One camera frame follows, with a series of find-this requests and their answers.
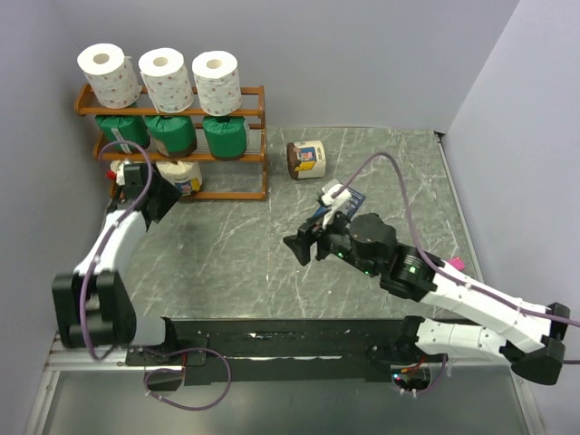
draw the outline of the white toilet paper roll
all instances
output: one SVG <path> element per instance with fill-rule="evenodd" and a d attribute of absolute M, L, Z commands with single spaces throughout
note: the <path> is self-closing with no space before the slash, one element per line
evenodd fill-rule
<path fill-rule="evenodd" d="M 91 45 L 79 54 L 76 62 L 101 105 L 109 109 L 122 109 L 139 98 L 141 87 L 137 83 L 131 58 L 126 57 L 117 45 Z"/>
<path fill-rule="evenodd" d="M 242 105 L 237 59 L 228 52 L 205 52 L 191 64 L 198 87 L 199 105 L 205 113 L 228 115 Z"/>
<path fill-rule="evenodd" d="M 159 161 L 157 168 L 164 179 L 181 190 L 182 195 L 191 195 L 201 189 L 201 170 L 196 161 Z"/>
<path fill-rule="evenodd" d="M 158 48 L 143 54 L 139 69 L 157 111 L 177 113 L 193 102 L 188 68 L 177 50 Z"/>

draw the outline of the gray countertop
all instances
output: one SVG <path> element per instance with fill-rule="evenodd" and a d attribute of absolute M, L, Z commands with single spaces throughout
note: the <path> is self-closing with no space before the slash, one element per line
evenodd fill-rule
<path fill-rule="evenodd" d="M 444 259 L 460 256 L 466 273 L 473 276 L 466 236 L 432 132 L 270 128 L 267 139 L 266 201 L 179 203 L 140 241 L 125 277 L 138 313 L 176 318 L 454 316 L 388 295 L 378 278 L 368 278 L 335 257 L 301 267 L 282 243 L 282 237 L 294 234 L 317 209 L 321 186 L 332 178 L 346 180 L 369 154 L 387 150 L 401 165 L 424 247 Z M 323 142 L 323 179 L 296 181 L 288 176 L 285 145 L 298 140 Z M 204 183 L 212 182 L 208 165 L 212 163 L 203 168 Z M 239 185 L 244 178 L 236 170 L 256 164 L 231 165 L 230 185 Z M 399 240 L 411 244 L 390 163 L 377 159 L 353 186 L 367 197 L 359 213 L 378 213 L 397 228 Z"/>

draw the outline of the white wall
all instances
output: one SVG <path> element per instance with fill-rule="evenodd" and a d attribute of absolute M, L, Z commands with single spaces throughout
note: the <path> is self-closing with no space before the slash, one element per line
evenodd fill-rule
<path fill-rule="evenodd" d="M 54 0 L 74 41 L 226 50 L 275 125 L 446 131 L 517 0 Z"/>
<path fill-rule="evenodd" d="M 56 320 L 51 282 L 84 256 L 102 218 L 102 174 L 73 114 L 78 47 L 46 0 L 0 14 L 0 430 L 21 433 Z"/>
<path fill-rule="evenodd" d="M 486 280 L 580 317 L 580 3 L 522 0 L 445 138 Z M 580 358 L 578 333 L 566 338 Z M 550 435 L 578 433 L 580 369 L 536 396 Z"/>

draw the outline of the green toilet paper roll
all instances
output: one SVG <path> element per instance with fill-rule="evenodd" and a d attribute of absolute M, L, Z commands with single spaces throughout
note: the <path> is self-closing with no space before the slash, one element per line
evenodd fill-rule
<path fill-rule="evenodd" d="M 145 124 L 159 153 L 167 157 L 186 157 L 196 150 L 196 129 L 189 116 L 146 116 Z"/>
<path fill-rule="evenodd" d="M 150 137 L 141 116 L 97 115 L 95 116 L 95 120 L 109 142 L 115 140 L 132 140 L 140 144 L 143 148 L 149 147 Z M 115 149 L 126 154 L 138 152 L 126 143 L 117 145 Z"/>
<path fill-rule="evenodd" d="M 203 131 L 209 152 L 219 160 L 235 160 L 244 155 L 249 138 L 249 127 L 241 116 L 206 116 Z"/>

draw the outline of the wooden rack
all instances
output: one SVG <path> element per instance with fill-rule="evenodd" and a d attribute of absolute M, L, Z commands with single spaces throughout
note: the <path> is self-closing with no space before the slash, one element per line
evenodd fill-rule
<path fill-rule="evenodd" d="M 193 92 L 195 94 L 198 93 L 197 88 L 193 88 Z M 234 161 L 243 161 L 243 162 L 261 162 L 262 163 L 262 190 L 260 192 L 211 192 L 211 191 L 200 191 L 197 192 L 195 195 L 190 195 L 183 197 L 184 199 L 266 199 L 267 193 L 267 155 L 266 155 L 266 106 L 264 103 L 264 86 L 254 87 L 254 88 L 241 88 L 242 95 L 257 95 L 257 108 L 256 109 L 245 109 L 240 108 L 237 111 L 231 113 L 231 116 L 251 116 L 257 117 L 260 122 L 258 123 L 251 123 L 249 124 L 249 128 L 251 130 L 261 130 L 260 136 L 260 150 L 256 151 L 249 151 L 240 159 Z M 141 93 L 147 93 L 147 88 L 143 86 L 141 88 Z M 74 102 L 74 110 L 80 116 L 85 115 L 118 115 L 118 116 L 128 116 L 128 115 L 139 115 L 139 116 L 147 116 L 147 115 L 167 115 L 167 116 L 206 116 L 206 113 L 202 111 L 200 108 L 189 108 L 180 113 L 165 113 L 165 112 L 157 112 L 152 107 L 126 107 L 124 109 L 108 109 L 106 107 L 101 106 L 94 95 L 94 91 L 90 84 L 85 83 L 81 91 L 79 92 L 79 96 L 77 97 L 76 101 Z M 196 129 L 201 129 L 202 124 L 201 122 L 195 122 Z M 105 136 L 101 133 L 99 138 L 94 144 L 92 155 L 95 159 L 99 158 L 99 154 L 104 147 L 108 143 Z M 160 160 L 175 160 L 158 152 L 149 152 L 149 156 L 151 161 L 160 161 Z M 105 152 L 103 154 L 103 159 L 107 161 L 112 160 L 125 160 L 131 159 L 133 161 L 143 161 L 144 158 L 141 154 L 125 154 L 122 152 Z M 202 152 L 202 151 L 195 151 L 192 154 L 188 155 L 187 157 L 179 158 L 178 160 L 183 161 L 221 161 L 215 159 L 209 152 Z"/>

